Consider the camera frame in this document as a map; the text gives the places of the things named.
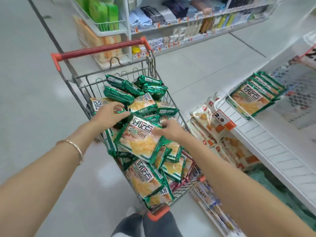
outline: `red cart handle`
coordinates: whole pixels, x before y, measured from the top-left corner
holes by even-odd
[[[158,210],[156,210],[154,213],[148,212],[147,216],[152,221],[157,222],[161,217],[164,216],[164,214],[168,213],[170,211],[170,206],[164,204],[162,207],[160,207]]]
[[[96,54],[96,53],[103,52],[103,51],[112,51],[112,50],[123,48],[123,47],[141,45],[141,44],[145,46],[147,51],[151,50],[151,47],[148,44],[146,37],[141,37],[139,40],[135,40],[135,41],[126,41],[126,42],[120,42],[120,43],[106,45],[106,46],[85,48],[85,49],[81,49],[81,50],[65,52],[63,54],[51,53],[51,56],[52,56],[52,59],[53,59],[53,62],[56,66],[57,71],[61,71],[60,65],[58,63],[60,61],[63,61],[66,59],[71,59],[71,58],[76,58],[76,57],[81,57],[84,55]]]

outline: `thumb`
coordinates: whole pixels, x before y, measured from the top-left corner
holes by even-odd
[[[116,120],[120,121],[122,119],[124,119],[125,117],[128,117],[131,113],[129,111],[125,111],[119,114],[115,114]]]
[[[166,131],[165,129],[155,128],[151,131],[151,133],[153,135],[164,135],[165,131]]]

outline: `shopping cart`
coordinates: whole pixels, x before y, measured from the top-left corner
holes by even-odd
[[[68,80],[65,78],[65,76],[63,75],[63,73],[61,71],[61,67],[59,65],[59,62],[63,61],[63,60],[81,57],[81,56],[85,56],[85,55],[96,54],[96,53],[103,52],[103,51],[112,51],[112,50],[115,50],[118,48],[124,48],[124,47],[133,46],[133,45],[140,45],[140,44],[144,45],[146,50],[147,50],[145,59],[127,64],[127,65],[123,65],[120,63],[120,60],[117,57],[112,57],[110,59],[110,67],[108,69],[92,72],[92,73],[85,74],[85,75],[73,76],[71,78],[71,80]],[[129,81],[133,81],[139,75],[146,75],[146,76],[153,77],[155,79],[160,79],[160,76],[158,75],[158,73],[156,71],[155,58],[154,58],[153,53],[151,51],[151,47],[149,46],[145,37],[142,37],[141,39],[135,40],[135,41],[127,41],[127,42],[121,42],[121,43],[112,44],[112,45],[108,45],[108,46],[99,46],[99,47],[87,48],[87,49],[82,49],[82,50],[77,50],[77,51],[70,51],[70,52],[66,52],[63,54],[51,53],[51,56],[52,56],[52,59],[54,61],[55,66],[57,68],[57,71],[61,75],[62,79],[64,80],[64,82],[68,86],[69,90],[71,91],[71,93],[73,94],[75,99],[78,101],[80,107],[82,108],[82,110],[84,111],[84,113],[88,117],[88,119],[91,119],[91,117],[92,117],[91,107],[89,104],[90,98],[104,97],[103,91],[102,91],[103,87],[106,83],[104,72],[109,73],[109,71],[113,71],[114,75],[119,75],[125,79],[128,79]],[[113,61],[117,61],[119,66],[112,67]],[[115,70],[117,70],[120,67],[135,65],[136,63],[139,63],[138,66],[141,66],[141,68],[135,67],[130,72],[122,71],[121,73],[115,73]],[[77,95],[77,93],[74,91],[71,83],[75,83],[77,85],[77,88],[79,89],[79,91],[82,94],[81,97],[79,97]],[[171,95],[169,94],[168,91],[164,95],[162,101],[166,101],[166,102],[168,102],[171,105],[176,107],[176,104],[172,100]],[[176,117],[178,118],[181,126],[183,126],[187,131],[189,131],[189,128],[188,128],[187,124],[185,123],[185,121],[183,120],[183,116],[181,115],[181,113],[178,113],[176,115]],[[137,194],[133,185],[131,184],[128,177],[124,173],[124,171],[122,171],[122,172],[123,172],[125,178],[127,179],[127,181],[129,182],[129,184],[131,185],[132,189],[136,193],[140,202],[143,204],[144,207],[147,208],[146,204],[140,198],[140,196]],[[157,221],[158,219],[160,219],[165,213],[167,213],[170,210],[170,206],[173,203],[175,203],[178,199],[180,199],[180,197],[183,196],[192,187],[194,187],[195,184],[201,178],[203,178],[203,176],[200,172],[200,169],[194,164],[194,168],[192,169],[189,177],[186,179],[183,179],[182,182],[179,183],[177,186],[172,187],[174,201],[169,202],[167,204],[160,204],[160,205],[154,206],[150,209],[147,208],[148,209],[147,215],[149,216],[149,218],[152,219],[153,221]]]

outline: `left hand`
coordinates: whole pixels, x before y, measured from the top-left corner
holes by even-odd
[[[96,123],[97,129],[99,133],[101,133],[131,114],[129,111],[117,114],[117,111],[121,111],[123,107],[124,105],[117,101],[110,102],[102,106],[92,117],[90,122]]]

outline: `right arm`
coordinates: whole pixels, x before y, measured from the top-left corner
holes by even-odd
[[[155,135],[183,146],[200,167],[212,189],[223,203],[223,209],[248,237],[286,236],[312,237],[316,233],[289,207],[261,184],[218,158],[208,147],[174,120],[162,123],[164,129],[155,129]]]

